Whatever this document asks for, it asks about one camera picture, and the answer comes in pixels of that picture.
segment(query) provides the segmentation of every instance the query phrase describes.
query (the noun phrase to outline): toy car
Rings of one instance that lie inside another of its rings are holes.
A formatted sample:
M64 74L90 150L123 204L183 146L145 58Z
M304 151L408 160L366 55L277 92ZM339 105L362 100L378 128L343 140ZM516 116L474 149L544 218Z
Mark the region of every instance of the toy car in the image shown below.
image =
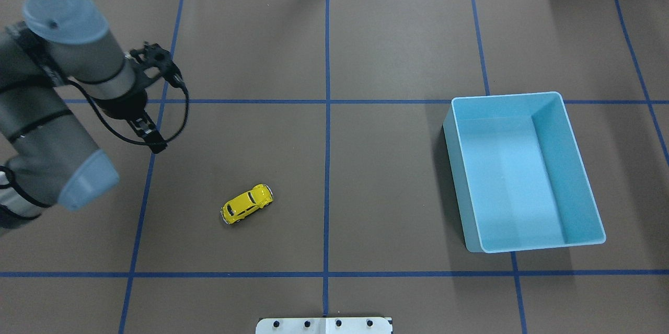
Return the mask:
M227 201L221 208L221 217L225 223L233 224L264 208L272 201L274 196L270 187L258 184L246 193Z

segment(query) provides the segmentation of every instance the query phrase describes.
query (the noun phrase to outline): plastic bin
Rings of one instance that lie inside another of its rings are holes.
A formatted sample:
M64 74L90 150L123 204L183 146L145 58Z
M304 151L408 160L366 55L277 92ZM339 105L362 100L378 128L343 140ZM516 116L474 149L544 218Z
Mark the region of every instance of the plastic bin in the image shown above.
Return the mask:
M455 98L444 134L468 250L606 240L559 93Z

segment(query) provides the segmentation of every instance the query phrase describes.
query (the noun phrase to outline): metal bracket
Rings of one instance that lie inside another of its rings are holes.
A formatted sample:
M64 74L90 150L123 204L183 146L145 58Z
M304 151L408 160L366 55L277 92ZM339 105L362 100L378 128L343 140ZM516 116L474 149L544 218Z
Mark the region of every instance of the metal bracket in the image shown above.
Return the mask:
M389 317L262 319L256 334L393 334Z

